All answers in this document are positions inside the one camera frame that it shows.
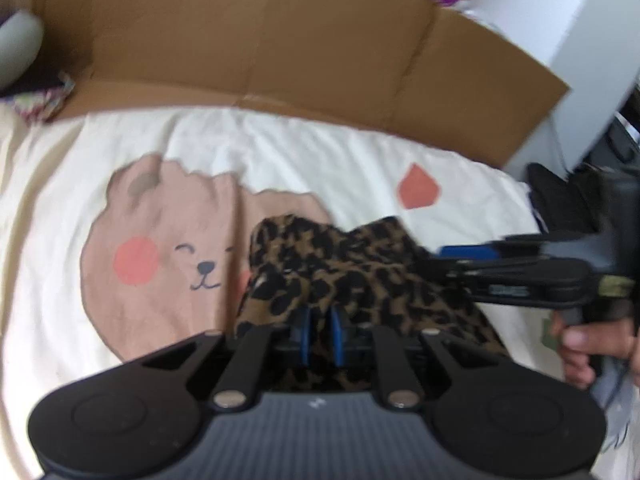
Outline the person's right hand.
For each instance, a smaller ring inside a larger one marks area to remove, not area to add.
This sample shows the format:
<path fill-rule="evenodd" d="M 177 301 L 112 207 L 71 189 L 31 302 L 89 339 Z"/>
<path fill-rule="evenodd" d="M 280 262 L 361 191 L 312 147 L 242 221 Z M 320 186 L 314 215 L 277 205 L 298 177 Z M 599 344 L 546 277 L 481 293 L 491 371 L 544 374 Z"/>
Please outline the person's right hand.
<path fill-rule="evenodd" d="M 554 312 L 550 334 L 558 341 L 564 379 L 585 389 L 596 380 L 589 364 L 592 356 L 612 356 L 627 361 L 634 385 L 639 385 L 639 332 L 630 318 L 614 322 L 567 326 L 559 312 Z"/>

